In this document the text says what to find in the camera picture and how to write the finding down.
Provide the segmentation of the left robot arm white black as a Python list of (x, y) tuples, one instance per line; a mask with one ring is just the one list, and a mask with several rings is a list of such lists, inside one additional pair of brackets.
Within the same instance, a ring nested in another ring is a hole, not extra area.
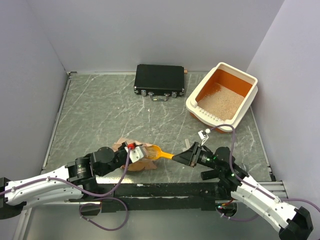
[(62, 199), (84, 201), (110, 197), (119, 187), (103, 192), (96, 177), (103, 177), (121, 166), (128, 167), (135, 152), (133, 144), (122, 145), (117, 151), (101, 147), (78, 157), (53, 171), (23, 180), (0, 179), (0, 218), (18, 216), (24, 209)]

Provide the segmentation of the beige bag sealing clip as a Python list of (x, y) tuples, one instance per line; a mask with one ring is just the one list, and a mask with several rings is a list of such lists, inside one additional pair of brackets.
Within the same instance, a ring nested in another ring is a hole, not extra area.
[(186, 138), (184, 142), (185, 142), (185, 149), (186, 150), (189, 149), (191, 147), (189, 139)]

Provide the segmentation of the yellow plastic litter scoop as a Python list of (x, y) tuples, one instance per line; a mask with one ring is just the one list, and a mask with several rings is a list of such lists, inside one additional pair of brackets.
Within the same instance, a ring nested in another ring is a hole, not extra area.
[(162, 151), (162, 149), (157, 145), (150, 145), (145, 148), (146, 158), (150, 160), (158, 160), (160, 158), (165, 158), (171, 160), (173, 154)]

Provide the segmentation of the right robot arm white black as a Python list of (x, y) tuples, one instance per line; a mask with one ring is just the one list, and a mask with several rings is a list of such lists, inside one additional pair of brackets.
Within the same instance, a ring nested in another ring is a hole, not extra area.
[(203, 180), (218, 181), (218, 193), (223, 199), (235, 199), (245, 204), (268, 222), (281, 240), (306, 240), (314, 227), (310, 212), (282, 201), (251, 175), (235, 164), (235, 158), (228, 147), (219, 147), (212, 152), (198, 142), (186, 151), (174, 155), (173, 161), (189, 167), (197, 164), (210, 168), (202, 172)]

